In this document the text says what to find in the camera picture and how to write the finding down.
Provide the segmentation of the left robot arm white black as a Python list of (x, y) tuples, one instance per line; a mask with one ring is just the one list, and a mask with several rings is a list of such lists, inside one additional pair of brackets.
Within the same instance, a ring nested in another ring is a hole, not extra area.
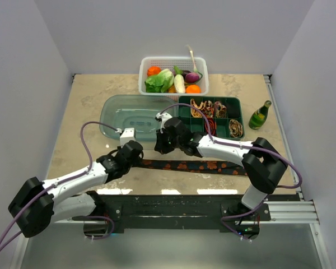
[(140, 159), (143, 147), (129, 141), (117, 150), (100, 156), (91, 166), (56, 179), (33, 177), (20, 188), (8, 210), (27, 238), (45, 230), (50, 223), (76, 216), (98, 220), (105, 206), (98, 195), (85, 190), (126, 175)]

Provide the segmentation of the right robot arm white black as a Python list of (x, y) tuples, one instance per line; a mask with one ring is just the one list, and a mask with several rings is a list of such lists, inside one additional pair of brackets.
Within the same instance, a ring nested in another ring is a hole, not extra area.
[(210, 137), (203, 132), (190, 131), (182, 120), (168, 113), (157, 113), (155, 120), (161, 124), (156, 131), (155, 151), (168, 154), (179, 149), (188, 156), (224, 160), (245, 169), (250, 186), (238, 206), (238, 213), (244, 220), (251, 220), (258, 214), (258, 205), (274, 192), (287, 170), (279, 153), (264, 138), (239, 142)]

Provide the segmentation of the dark floral orange tie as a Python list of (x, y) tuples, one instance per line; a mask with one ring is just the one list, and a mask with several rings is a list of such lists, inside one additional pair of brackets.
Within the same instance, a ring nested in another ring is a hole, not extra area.
[(247, 177), (245, 169), (228, 161), (182, 161), (182, 160), (141, 160), (137, 168), (182, 171), (201, 174), (240, 175)]

